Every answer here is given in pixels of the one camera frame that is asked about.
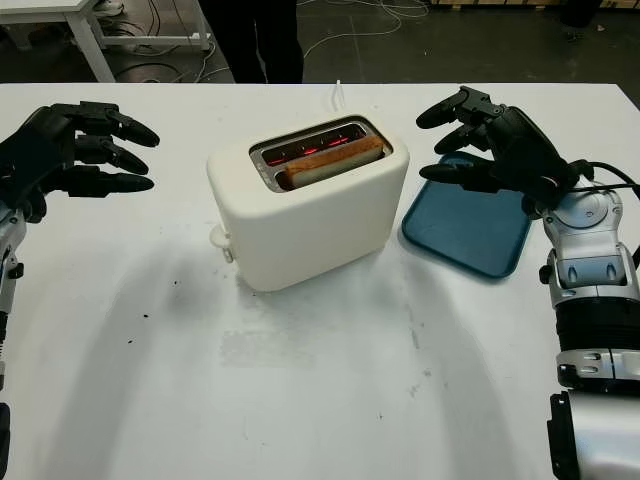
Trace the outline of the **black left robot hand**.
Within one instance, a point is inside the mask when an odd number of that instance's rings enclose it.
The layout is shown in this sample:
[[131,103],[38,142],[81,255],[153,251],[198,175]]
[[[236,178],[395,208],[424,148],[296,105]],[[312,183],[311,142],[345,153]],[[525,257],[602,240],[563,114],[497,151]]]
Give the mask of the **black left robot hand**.
[[116,104],[82,101],[37,109],[1,142],[1,202],[27,223],[47,213],[46,196],[105,198],[150,190],[148,166],[118,138],[154,148],[160,138]]

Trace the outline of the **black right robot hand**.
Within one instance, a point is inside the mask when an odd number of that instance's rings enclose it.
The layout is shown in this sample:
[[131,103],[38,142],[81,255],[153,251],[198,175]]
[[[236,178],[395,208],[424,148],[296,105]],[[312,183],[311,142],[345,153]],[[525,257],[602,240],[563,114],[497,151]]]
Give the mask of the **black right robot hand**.
[[458,185],[467,191],[522,195],[521,208],[531,219],[556,209],[569,194],[585,193],[580,179],[594,179],[594,169],[584,160],[565,161],[544,132],[516,106],[494,104],[487,93],[462,86],[458,92],[421,113],[416,125],[431,129],[458,121],[460,126],[434,147],[439,155],[473,146],[492,154],[490,160],[466,165],[433,164],[420,169],[429,181]]

